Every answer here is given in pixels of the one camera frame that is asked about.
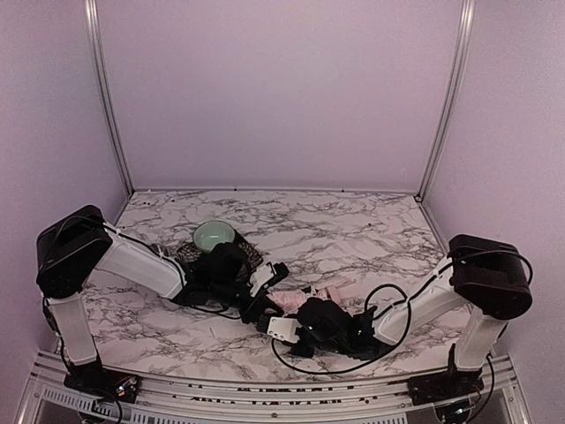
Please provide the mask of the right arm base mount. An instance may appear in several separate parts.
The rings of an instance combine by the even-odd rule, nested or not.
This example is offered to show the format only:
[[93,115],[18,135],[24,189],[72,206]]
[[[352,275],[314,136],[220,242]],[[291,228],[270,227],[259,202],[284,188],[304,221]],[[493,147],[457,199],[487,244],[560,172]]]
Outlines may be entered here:
[[459,398],[484,389],[481,372],[445,370],[411,377],[407,382],[413,405],[425,405]]

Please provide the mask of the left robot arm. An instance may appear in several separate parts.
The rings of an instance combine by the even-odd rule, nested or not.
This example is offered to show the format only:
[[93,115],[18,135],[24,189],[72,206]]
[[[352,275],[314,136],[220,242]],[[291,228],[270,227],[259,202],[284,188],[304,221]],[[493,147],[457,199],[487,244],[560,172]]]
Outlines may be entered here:
[[260,341],[249,328],[281,311],[265,287],[275,266],[241,236],[182,262],[87,205],[42,231],[36,253],[50,326],[87,381],[110,367],[250,379]]

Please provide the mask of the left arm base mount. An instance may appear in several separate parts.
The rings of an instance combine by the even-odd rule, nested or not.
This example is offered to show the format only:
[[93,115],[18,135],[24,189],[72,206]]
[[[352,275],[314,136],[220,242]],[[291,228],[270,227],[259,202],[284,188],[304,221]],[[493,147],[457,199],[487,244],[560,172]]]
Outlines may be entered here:
[[64,386],[134,404],[139,393],[140,377],[105,367],[75,367],[64,378]]

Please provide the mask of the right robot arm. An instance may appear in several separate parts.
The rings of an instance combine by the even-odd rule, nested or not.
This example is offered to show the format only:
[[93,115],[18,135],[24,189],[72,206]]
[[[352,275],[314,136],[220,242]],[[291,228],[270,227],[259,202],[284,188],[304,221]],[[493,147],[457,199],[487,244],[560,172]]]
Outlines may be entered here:
[[531,308],[533,267],[515,246],[499,241],[459,234],[448,245],[447,256],[414,293],[395,284],[375,288],[401,296],[384,309],[366,302],[362,313],[352,315],[333,300],[308,299],[293,320],[297,341],[290,354],[336,352],[367,366],[396,350],[411,330],[468,305],[471,315],[451,363],[458,372],[479,371],[507,324]]

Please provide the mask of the pink and black umbrella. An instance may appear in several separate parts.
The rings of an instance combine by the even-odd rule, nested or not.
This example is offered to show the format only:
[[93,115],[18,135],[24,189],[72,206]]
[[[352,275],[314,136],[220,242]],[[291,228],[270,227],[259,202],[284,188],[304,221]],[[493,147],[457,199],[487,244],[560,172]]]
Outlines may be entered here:
[[343,300],[343,295],[334,285],[272,291],[267,297],[283,310],[284,316],[295,314],[308,299],[332,300],[339,306]]

